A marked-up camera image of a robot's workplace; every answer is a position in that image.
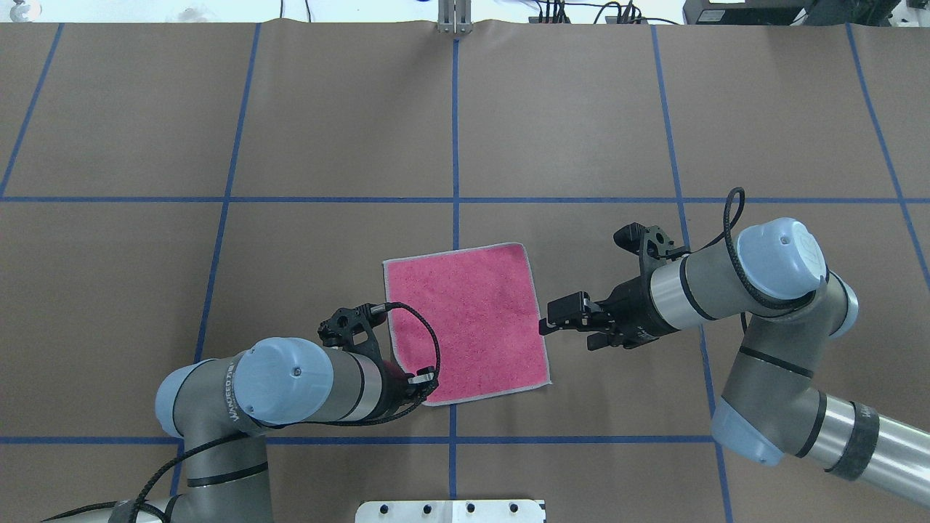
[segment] metal bracket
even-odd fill
[[[545,523],[542,500],[440,500],[367,502],[355,512],[355,523]]]
[[[436,29],[445,34],[472,32],[472,0],[439,0]]]

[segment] silver metal tube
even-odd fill
[[[859,480],[930,508],[930,434],[880,416],[878,443]]]
[[[710,321],[695,310],[684,293],[682,260],[656,269],[649,279],[649,293],[659,315],[672,327],[690,329]]]
[[[827,396],[823,425],[806,457],[833,468],[847,452],[855,422],[851,403]],[[875,451],[857,481],[930,508],[930,434],[879,415]]]
[[[823,425],[817,434],[817,441],[807,452],[807,457],[820,463],[824,469],[832,468],[843,456],[846,442],[853,434],[855,420],[856,415],[851,403],[827,396],[827,411],[824,414]]]

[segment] black band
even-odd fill
[[[338,420],[336,420],[337,422],[340,421],[340,420],[344,420],[344,419],[348,418],[350,414],[352,414],[353,412],[355,412],[355,408],[358,407],[358,404],[359,404],[359,403],[362,403],[362,395],[365,394],[365,370],[362,369],[362,363],[358,360],[357,357],[355,357],[355,356],[353,356],[353,355],[350,355],[350,358],[352,358],[352,359],[355,360],[355,365],[358,367],[358,375],[359,375],[359,376],[361,377],[361,379],[362,379],[362,384],[361,384],[361,386],[358,388],[358,397],[355,398],[355,404],[352,405],[352,408],[349,409],[348,412],[346,412],[346,415],[345,415],[345,416],[342,416],[341,418],[339,418]]]
[[[807,441],[804,442],[804,446],[795,454],[795,456],[799,458],[806,456],[807,452],[810,452],[811,448],[814,447],[817,436],[820,436],[820,427],[823,426],[823,419],[827,417],[827,395],[823,394],[823,392],[818,392],[820,393],[820,401],[817,405],[817,418],[814,420],[814,426],[811,427],[811,433],[807,435]]]
[[[826,472],[839,476],[847,481],[855,481],[866,467],[869,466],[871,456],[878,444],[879,420],[878,412],[868,405],[852,402],[856,418],[853,421],[853,433],[849,435],[846,448],[840,461]]]
[[[207,487],[209,485],[217,485],[219,483],[227,483],[229,481],[234,481],[236,479],[242,479],[243,477],[254,476],[260,472],[265,472],[268,470],[268,462],[255,465],[254,467],[244,468],[242,470],[237,470],[235,472],[230,472],[227,474],[220,474],[217,476],[210,477],[196,477],[194,479],[187,480],[188,487]]]
[[[180,494],[177,496],[171,496],[171,499],[168,500],[168,504],[165,505],[165,517],[168,518],[168,521],[171,521],[171,513],[174,512],[174,504],[178,502],[179,497]]]
[[[740,351],[740,353],[742,353],[742,354],[744,354],[744,355],[752,356],[752,357],[754,357],[754,358],[756,358],[756,359],[761,359],[761,360],[763,360],[765,363],[771,363],[772,365],[775,365],[775,366],[777,366],[777,367],[781,367],[781,368],[783,368],[783,369],[785,369],[785,370],[788,370],[788,371],[790,371],[790,372],[794,372],[795,374],[801,374],[801,375],[804,376],[805,378],[813,378],[813,377],[814,377],[814,371],[813,371],[813,370],[808,370],[808,369],[805,369],[804,367],[800,367],[800,366],[798,366],[798,365],[794,365],[793,363],[787,362],[787,361],[785,361],[785,360],[783,360],[783,359],[776,358],[776,357],[774,357],[773,355],[768,355],[768,354],[766,354],[766,353],[760,353],[759,351],[754,351],[754,350],[752,350],[752,349],[750,349],[749,347],[746,347],[746,346],[739,347],[739,351]]]
[[[681,264],[678,266],[678,279],[682,282],[682,291],[684,292],[684,296],[688,299],[688,303],[691,304],[691,308],[694,309],[696,313],[708,321],[713,321],[717,318],[707,314],[707,312],[704,311],[700,305],[698,305],[698,302],[695,301],[695,295],[691,294],[691,286],[688,285],[688,278],[685,277],[684,272],[684,265],[687,262],[688,259],[684,258]]]

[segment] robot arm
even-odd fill
[[[438,357],[438,341],[422,316],[402,303],[369,303],[339,309],[323,322],[318,329],[323,346],[300,338],[269,338],[238,355],[168,375],[155,397],[159,422],[168,434],[184,438],[189,451],[208,448],[185,461],[190,490],[151,505],[174,523],[272,523],[266,433],[295,423],[389,422],[418,406],[439,384],[439,361],[413,375],[381,358],[372,328],[393,308],[405,308],[423,322]],[[409,407],[394,413],[404,405]],[[138,510],[126,501],[113,508],[78,509],[80,514],[55,521],[153,520],[150,515],[137,520]]]
[[[817,241],[782,218],[694,253],[658,227],[617,231],[641,274],[592,302],[579,292],[550,302],[541,334],[595,332],[589,350],[631,349],[678,330],[753,314],[714,413],[714,438],[774,466],[783,454],[861,479],[930,508],[930,435],[811,387],[828,339],[856,321],[855,292],[827,269]]]

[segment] black device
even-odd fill
[[[381,398],[369,419],[393,414],[399,407],[429,396],[439,386],[434,379],[435,367],[426,367],[417,374],[404,372],[399,365],[381,357],[374,327],[388,319],[394,303],[365,303],[353,309],[340,308],[332,317],[320,323],[316,333],[324,347],[363,355],[378,367],[381,375]]]
[[[689,25],[791,25],[810,0],[746,0],[719,4],[685,0],[684,21]]]
[[[592,302],[587,292],[569,294],[546,307],[547,317],[539,320],[539,334],[570,329],[594,332],[588,336],[588,350],[610,345],[632,349],[658,340],[678,329],[659,314],[649,294],[649,276],[667,262],[688,252],[660,227],[630,223],[614,233],[614,243],[639,257],[640,275],[617,285],[610,296]]]
[[[901,0],[813,0],[807,7],[804,25],[890,26],[888,17]]]

